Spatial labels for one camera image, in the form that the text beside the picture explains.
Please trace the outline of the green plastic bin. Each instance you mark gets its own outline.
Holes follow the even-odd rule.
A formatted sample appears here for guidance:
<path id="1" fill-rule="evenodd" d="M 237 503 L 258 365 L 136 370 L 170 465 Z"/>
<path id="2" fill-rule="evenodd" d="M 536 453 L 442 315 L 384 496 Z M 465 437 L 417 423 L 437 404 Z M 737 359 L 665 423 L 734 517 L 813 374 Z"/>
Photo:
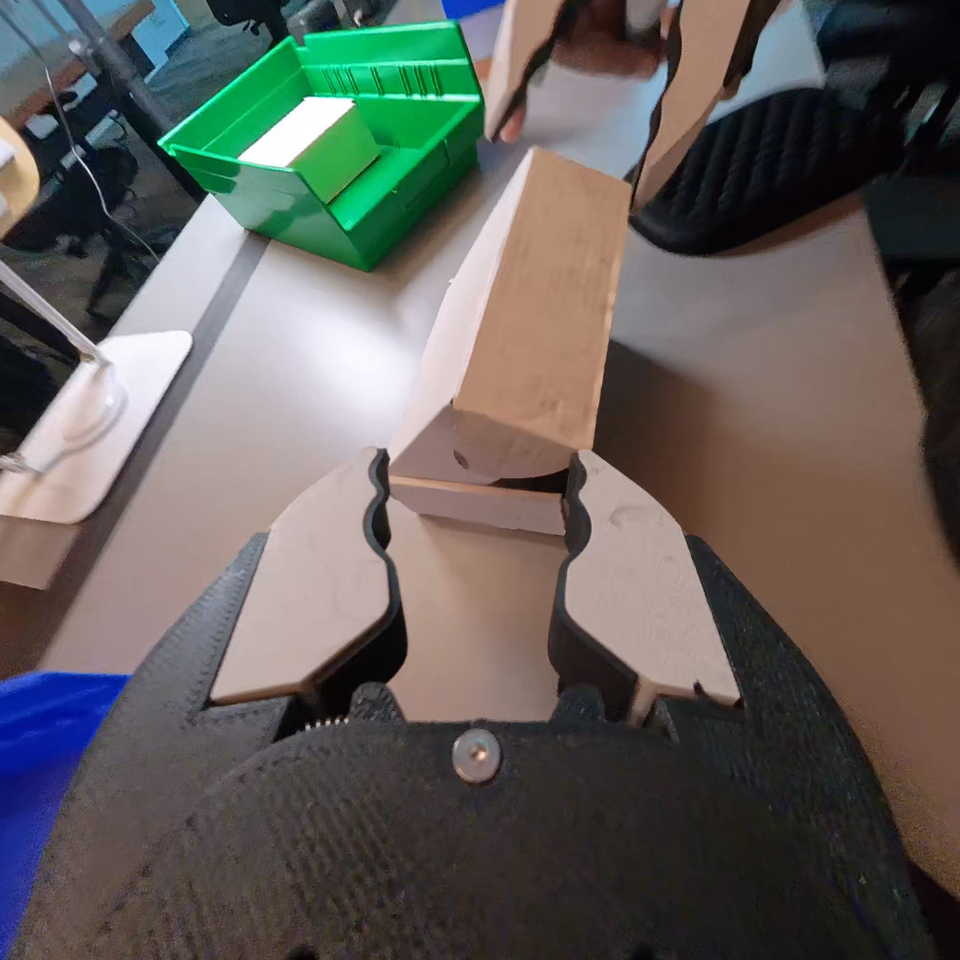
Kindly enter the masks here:
<path id="1" fill-rule="evenodd" d="M 379 149 L 330 200 L 241 158 L 311 95 L 353 101 Z M 478 166 L 483 123 L 462 29 L 439 20 L 284 39 L 158 145 L 243 228 L 370 272 Z"/>

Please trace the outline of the white cardboard mailer box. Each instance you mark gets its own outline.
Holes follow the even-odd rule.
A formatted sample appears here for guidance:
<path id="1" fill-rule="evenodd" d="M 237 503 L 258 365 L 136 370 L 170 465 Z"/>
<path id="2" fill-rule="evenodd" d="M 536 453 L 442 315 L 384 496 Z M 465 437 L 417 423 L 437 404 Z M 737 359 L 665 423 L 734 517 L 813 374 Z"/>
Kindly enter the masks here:
<path id="1" fill-rule="evenodd" d="M 564 533 L 594 444 L 631 188 L 528 150 L 451 279 L 389 446 L 390 495 L 428 518 Z"/>
<path id="2" fill-rule="evenodd" d="M 307 97 L 239 155 L 239 162 L 297 174 L 330 204 L 381 149 L 352 99 Z"/>

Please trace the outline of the person's right hand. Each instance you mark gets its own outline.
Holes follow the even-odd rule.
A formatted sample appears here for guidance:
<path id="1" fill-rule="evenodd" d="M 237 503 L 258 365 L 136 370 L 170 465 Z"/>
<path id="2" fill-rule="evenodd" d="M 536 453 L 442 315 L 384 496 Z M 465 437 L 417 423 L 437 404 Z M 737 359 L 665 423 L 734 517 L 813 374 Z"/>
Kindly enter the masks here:
<path id="1" fill-rule="evenodd" d="M 671 14 L 664 13 L 666 20 L 629 35 L 618 19 L 603 19 L 584 9 L 575 26 L 557 39 L 551 60 L 583 74 L 647 81 L 665 56 L 664 31 Z"/>

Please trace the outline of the blue plastic bin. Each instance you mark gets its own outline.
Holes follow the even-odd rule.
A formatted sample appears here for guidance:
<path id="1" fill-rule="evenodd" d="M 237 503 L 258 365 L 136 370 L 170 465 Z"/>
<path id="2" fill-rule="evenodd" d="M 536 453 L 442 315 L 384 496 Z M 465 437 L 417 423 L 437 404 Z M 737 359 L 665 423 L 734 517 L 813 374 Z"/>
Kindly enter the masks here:
<path id="1" fill-rule="evenodd" d="M 16 939 L 66 790 L 129 679 L 33 671 L 1 683 L 2 958 Z"/>

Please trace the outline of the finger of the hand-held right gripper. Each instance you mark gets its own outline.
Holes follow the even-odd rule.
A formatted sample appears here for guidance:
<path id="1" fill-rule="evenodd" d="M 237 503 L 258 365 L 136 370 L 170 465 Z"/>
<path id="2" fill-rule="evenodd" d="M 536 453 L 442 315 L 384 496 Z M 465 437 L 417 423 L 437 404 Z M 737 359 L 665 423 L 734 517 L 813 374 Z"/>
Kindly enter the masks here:
<path id="1" fill-rule="evenodd" d="M 507 1 L 484 86 L 484 136 L 498 142 L 525 101 L 534 74 L 549 60 L 568 19 L 567 1 Z"/>
<path id="2" fill-rule="evenodd" d="M 630 212 L 666 186 L 714 109 L 751 71 L 762 31 L 779 1 L 678 2 L 666 33 L 666 80 L 633 172 Z"/>

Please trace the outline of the grey desk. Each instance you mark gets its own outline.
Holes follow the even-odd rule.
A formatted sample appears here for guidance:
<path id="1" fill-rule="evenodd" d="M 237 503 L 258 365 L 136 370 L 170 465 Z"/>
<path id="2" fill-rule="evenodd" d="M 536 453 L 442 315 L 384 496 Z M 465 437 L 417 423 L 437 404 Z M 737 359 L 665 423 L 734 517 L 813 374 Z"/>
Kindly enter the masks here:
<path id="1" fill-rule="evenodd" d="M 253 534 L 386 447 L 452 276 L 536 144 L 621 175 L 660 82 L 553 68 L 523 141 L 372 274 L 205 200 L 122 334 L 194 349 L 50 589 L 2 584 L 2 678 L 131 674 Z M 629 232 L 595 450 L 705 540 L 801 648 L 866 749 L 909 858 L 958 896 L 958 571 L 923 404 L 861 201 L 718 259 Z"/>

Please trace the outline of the black metal table leg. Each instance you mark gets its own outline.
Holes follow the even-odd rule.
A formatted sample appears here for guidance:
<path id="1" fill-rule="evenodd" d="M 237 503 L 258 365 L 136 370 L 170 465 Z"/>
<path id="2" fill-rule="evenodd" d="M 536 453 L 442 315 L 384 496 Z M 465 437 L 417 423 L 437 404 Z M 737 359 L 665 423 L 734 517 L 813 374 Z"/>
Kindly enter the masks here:
<path id="1" fill-rule="evenodd" d="M 86 65 L 95 66 L 105 75 L 117 111 L 126 118 L 138 138 L 186 194 L 201 203 L 207 196 L 206 191 L 160 144 L 160 140 L 173 127 L 162 102 L 139 76 L 119 43 L 99 24 L 83 2 L 59 1 L 58 4 L 66 10 L 79 30 L 78 38 L 68 41 L 71 52 Z"/>

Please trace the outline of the wooden board document stand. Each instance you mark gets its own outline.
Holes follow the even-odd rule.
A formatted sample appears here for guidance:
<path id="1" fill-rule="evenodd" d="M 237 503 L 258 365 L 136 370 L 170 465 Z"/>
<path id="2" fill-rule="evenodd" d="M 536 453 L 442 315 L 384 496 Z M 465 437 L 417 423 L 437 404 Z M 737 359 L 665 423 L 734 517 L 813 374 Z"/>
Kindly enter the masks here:
<path id="1" fill-rule="evenodd" d="M 114 485 L 193 338 L 175 329 L 96 343 L 6 263 L 1 277 L 79 360 L 18 450 L 2 457 L 2 518 L 74 526 L 95 512 Z"/>

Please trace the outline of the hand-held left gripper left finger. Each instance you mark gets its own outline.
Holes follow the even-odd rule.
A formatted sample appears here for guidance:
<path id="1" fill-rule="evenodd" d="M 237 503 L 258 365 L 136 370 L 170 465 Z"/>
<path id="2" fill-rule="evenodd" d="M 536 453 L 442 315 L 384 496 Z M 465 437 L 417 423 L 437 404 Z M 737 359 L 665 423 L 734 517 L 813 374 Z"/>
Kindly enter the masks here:
<path id="1" fill-rule="evenodd" d="M 389 455 L 363 448 L 271 523 L 210 689 L 216 706 L 300 697 L 347 711 L 408 653 L 389 556 Z"/>

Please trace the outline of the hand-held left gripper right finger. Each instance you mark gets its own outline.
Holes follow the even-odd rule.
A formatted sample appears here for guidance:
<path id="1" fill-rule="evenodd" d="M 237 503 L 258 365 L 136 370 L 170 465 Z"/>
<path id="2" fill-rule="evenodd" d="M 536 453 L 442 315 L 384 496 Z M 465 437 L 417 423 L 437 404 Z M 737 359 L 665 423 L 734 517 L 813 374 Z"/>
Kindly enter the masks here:
<path id="1" fill-rule="evenodd" d="M 570 462 L 549 625 L 559 687 L 592 687 L 606 719 L 642 726 L 662 697 L 733 707 L 734 668 L 687 537 L 651 494 L 592 450 Z"/>

